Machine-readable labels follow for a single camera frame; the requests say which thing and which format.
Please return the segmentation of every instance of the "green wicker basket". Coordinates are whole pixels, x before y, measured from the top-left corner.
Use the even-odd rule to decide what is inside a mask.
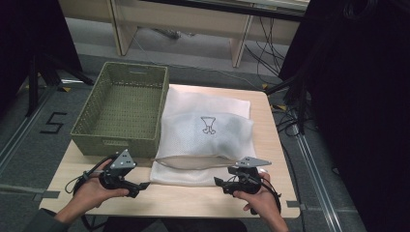
[[[154,158],[168,88],[167,67],[105,63],[74,124],[73,141],[84,156],[129,149],[134,158]]]

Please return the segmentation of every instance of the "white cloth bag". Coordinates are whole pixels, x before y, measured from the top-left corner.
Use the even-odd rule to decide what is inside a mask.
[[[169,88],[161,117],[156,158],[255,157],[250,102]],[[176,186],[214,186],[214,177],[232,177],[226,167],[183,170],[153,163],[151,182]]]

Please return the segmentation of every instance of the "gray carpet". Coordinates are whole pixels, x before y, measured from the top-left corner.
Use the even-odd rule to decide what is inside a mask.
[[[80,55],[80,61],[84,73],[96,79],[103,63],[106,61],[117,61],[102,57]],[[175,84],[189,84],[220,88],[255,90],[260,87],[263,81],[256,74],[230,72],[229,74],[240,76],[248,82],[226,75],[221,72],[209,72],[198,69],[170,68],[170,82]],[[63,78],[71,78],[69,74],[61,72]],[[262,76],[264,79],[278,82],[269,76]],[[0,176],[0,231],[21,231],[28,220],[35,214],[39,207],[39,202],[33,201],[35,191],[41,191],[48,187],[52,176],[63,157],[70,142],[70,130],[75,119],[85,103],[91,87],[82,84],[71,85],[69,92],[56,91],[47,101],[41,111],[33,128],[24,138],[23,143],[16,150]],[[274,94],[269,97],[273,104],[282,104],[283,93]],[[13,135],[19,123],[24,119],[27,104],[27,90],[23,90],[11,104],[10,110],[3,115],[0,122],[0,138],[2,147]],[[278,123],[283,113],[276,110],[275,120]],[[58,133],[48,134],[41,131],[55,131],[55,125],[47,125],[46,122],[53,112],[66,113],[66,115],[55,115],[53,122],[64,124]],[[332,171],[332,159],[329,156],[326,146],[322,143],[320,132],[314,122],[307,122],[307,140],[310,149],[317,161],[317,165],[331,196],[333,204],[337,209],[341,227],[344,231],[365,231],[361,220],[355,211],[354,205],[346,191],[343,182]],[[301,156],[301,151],[294,136],[289,136],[285,132],[279,134],[280,139],[289,153],[287,157],[289,169],[294,168],[296,176],[291,171],[291,177],[296,189],[299,190],[301,203],[306,205],[303,210],[303,218],[288,219],[287,223],[291,231],[303,231],[303,223],[306,231],[329,231],[327,221],[324,218],[321,206],[308,175],[307,166]],[[4,187],[24,187],[25,191],[10,191]],[[269,231],[267,226],[258,218],[244,219],[244,223],[250,232]],[[71,231],[86,231],[80,222],[77,222]],[[161,231],[160,226],[153,226],[151,231]]]

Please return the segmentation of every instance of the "wire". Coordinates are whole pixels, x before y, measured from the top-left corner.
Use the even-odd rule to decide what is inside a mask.
[[[289,161],[289,165],[290,165],[290,169],[292,171],[293,174],[293,179],[295,181],[295,189],[296,189],[296,194],[298,195],[298,202],[299,204],[302,203],[302,198],[301,198],[301,192],[299,189],[299,183],[298,183],[298,179],[296,177],[296,172],[295,172],[295,167],[293,165],[292,159],[290,158],[289,152],[287,151],[286,147],[283,145],[282,142],[280,142],[281,147],[283,148],[283,151],[285,153],[285,155],[287,156],[287,160]],[[305,226],[305,217],[304,217],[304,212],[301,210],[301,224],[302,224],[302,231],[306,231],[306,226]]]

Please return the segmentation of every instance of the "hand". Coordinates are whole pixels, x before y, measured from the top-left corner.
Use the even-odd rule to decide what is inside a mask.
[[[269,185],[271,177],[268,173],[259,173],[259,176],[264,179],[263,183]],[[262,187],[256,194],[248,194],[244,191],[234,191],[233,195],[239,199],[248,201],[244,207],[244,211],[254,209],[260,217],[269,224],[272,231],[288,231],[286,222],[281,217],[274,196],[265,188]]]
[[[111,159],[107,160],[101,164],[97,170],[102,170],[110,162]],[[64,223],[73,223],[87,211],[100,207],[105,200],[111,197],[126,196],[129,194],[129,191],[123,188],[104,188],[97,177],[96,175],[91,175],[91,178],[81,186],[67,206],[54,218]]]

